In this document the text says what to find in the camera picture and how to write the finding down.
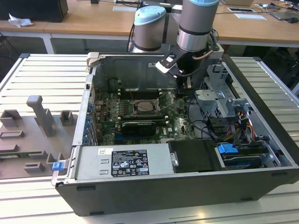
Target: black box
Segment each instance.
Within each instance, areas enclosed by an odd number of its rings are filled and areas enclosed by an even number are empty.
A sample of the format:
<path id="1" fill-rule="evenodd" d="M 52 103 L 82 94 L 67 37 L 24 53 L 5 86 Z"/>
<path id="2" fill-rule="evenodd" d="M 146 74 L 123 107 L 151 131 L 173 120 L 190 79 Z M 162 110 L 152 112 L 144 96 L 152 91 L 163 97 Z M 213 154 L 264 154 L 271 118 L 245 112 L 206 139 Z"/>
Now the black box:
<path id="1" fill-rule="evenodd" d="M 0 0 L 0 20 L 8 20 L 10 13 L 21 19 L 62 22 L 68 10 L 66 0 Z"/>

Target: power supply label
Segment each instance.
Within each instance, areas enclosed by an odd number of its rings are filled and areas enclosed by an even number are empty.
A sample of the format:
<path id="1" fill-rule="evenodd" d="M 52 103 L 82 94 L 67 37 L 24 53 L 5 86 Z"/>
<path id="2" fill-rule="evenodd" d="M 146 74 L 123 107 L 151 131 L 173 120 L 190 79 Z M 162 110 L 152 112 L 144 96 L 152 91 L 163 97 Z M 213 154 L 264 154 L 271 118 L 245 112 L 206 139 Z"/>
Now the power supply label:
<path id="1" fill-rule="evenodd" d="M 150 175 L 146 150 L 113 151 L 111 175 L 113 177 Z"/>

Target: barcode sticker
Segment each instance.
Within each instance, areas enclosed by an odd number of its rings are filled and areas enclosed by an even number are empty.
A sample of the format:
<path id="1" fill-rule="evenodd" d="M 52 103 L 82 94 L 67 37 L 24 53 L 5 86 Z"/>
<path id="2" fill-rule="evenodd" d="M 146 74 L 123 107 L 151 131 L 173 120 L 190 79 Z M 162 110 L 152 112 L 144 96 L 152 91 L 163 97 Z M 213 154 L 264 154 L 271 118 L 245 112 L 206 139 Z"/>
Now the barcode sticker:
<path id="1" fill-rule="evenodd" d="M 113 148 L 99 148 L 98 155 L 111 155 Z"/>

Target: desk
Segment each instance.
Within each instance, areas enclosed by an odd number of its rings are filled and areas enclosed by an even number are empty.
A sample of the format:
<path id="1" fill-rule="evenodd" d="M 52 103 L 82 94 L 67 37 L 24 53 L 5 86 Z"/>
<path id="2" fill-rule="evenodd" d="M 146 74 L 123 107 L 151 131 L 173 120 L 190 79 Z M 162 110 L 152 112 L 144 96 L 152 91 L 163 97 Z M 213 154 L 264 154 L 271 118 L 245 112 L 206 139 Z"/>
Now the desk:
<path id="1" fill-rule="evenodd" d="M 8 21 L 0 21 L 0 32 L 6 36 L 43 38 L 49 54 L 55 53 L 51 38 L 128 39 L 135 15 L 133 12 L 113 11 L 114 4 L 108 2 L 90 4 L 90 1 L 68 0 L 68 6 L 69 12 L 61 23 L 33 21 L 33 26 L 17 28 Z M 227 7 L 220 3 L 217 12 L 230 12 Z M 217 14 L 214 28 L 220 35 L 219 43 L 299 47 L 299 23 L 290 24 L 268 14 L 262 15 L 267 20 L 238 19 L 234 14 Z"/>

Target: blue tab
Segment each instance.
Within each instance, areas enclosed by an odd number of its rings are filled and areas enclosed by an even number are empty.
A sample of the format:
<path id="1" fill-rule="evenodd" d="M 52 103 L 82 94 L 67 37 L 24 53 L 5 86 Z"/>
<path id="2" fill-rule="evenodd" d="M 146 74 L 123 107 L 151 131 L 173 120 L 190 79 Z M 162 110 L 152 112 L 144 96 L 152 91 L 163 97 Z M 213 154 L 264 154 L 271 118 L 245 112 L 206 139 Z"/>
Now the blue tab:
<path id="1" fill-rule="evenodd" d="M 222 153 L 238 153 L 238 149 L 233 147 L 233 144 L 221 144 L 218 146 L 219 152 Z"/>
<path id="2" fill-rule="evenodd" d="M 65 162 L 54 162 L 52 166 L 53 171 L 63 171 Z"/>

